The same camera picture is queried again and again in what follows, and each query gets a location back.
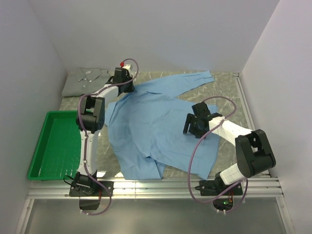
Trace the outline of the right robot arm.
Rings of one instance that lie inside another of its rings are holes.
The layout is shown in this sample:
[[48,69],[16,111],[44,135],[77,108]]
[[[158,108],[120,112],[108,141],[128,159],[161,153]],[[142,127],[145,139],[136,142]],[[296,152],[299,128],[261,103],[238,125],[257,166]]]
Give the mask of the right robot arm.
[[195,187],[201,196],[225,195],[233,192],[242,195],[240,181],[276,166],[276,160],[266,133],[241,127],[219,113],[211,113],[205,102],[192,106],[187,114],[183,133],[202,138],[210,132],[235,147],[236,164],[219,172],[214,180],[201,180]]

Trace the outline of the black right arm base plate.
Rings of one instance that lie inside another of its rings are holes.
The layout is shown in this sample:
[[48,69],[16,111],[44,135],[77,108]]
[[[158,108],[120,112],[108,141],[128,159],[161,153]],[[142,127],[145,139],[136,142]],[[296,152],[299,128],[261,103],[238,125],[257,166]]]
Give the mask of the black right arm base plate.
[[[247,194],[247,185],[245,190],[242,189],[242,180],[231,185],[225,185],[222,181],[217,182],[212,180],[201,180],[199,185],[195,187],[200,192],[201,196],[211,196],[212,205],[216,212],[223,212],[223,214],[233,211],[236,207],[241,205]],[[234,204],[234,196],[242,195],[241,200],[237,205]]]

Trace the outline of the light blue long sleeve shirt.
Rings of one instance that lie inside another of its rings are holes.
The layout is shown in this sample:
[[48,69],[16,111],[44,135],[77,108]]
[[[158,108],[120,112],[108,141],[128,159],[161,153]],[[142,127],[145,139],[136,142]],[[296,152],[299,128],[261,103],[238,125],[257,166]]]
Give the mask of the light blue long sleeve shirt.
[[105,125],[125,179],[161,179],[166,166],[208,177],[219,137],[210,134],[198,143],[193,135],[184,135],[193,103],[178,96],[213,80],[208,71],[156,78],[108,105]]

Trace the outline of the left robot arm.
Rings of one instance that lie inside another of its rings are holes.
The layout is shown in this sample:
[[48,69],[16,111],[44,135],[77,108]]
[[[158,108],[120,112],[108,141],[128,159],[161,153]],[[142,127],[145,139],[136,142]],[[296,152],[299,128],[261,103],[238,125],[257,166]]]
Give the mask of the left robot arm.
[[72,191],[93,196],[101,189],[97,180],[96,154],[98,135],[105,122],[105,104],[122,93],[135,90],[133,80],[137,73],[133,73],[131,67],[121,64],[102,88],[79,99],[76,124],[80,130],[81,151]]

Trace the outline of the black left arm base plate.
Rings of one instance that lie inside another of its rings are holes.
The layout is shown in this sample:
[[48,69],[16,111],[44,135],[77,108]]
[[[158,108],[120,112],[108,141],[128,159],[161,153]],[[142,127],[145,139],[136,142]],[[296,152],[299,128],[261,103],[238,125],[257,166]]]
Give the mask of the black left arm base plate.
[[114,183],[112,181],[98,181],[97,174],[92,177],[76,173],[75,177],[65,175],[63,181],[70,186],[69,197],[79,198],[79,208],[87,214],[99,208],[101,199],[113,195]]

